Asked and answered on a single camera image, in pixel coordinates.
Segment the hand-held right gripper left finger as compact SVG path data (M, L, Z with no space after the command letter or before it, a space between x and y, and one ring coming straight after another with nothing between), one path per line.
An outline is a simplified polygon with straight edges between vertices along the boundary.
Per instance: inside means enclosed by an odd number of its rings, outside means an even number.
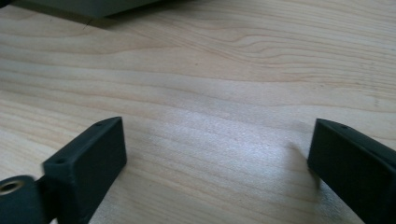
M88 224L127 163L122 118L94 123L43 163L59 224Z

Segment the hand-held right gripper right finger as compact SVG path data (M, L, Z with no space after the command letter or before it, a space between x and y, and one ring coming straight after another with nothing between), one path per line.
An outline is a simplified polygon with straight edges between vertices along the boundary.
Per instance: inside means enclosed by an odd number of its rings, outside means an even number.
M365 224L396 224L396 150L317 119L307 165Z

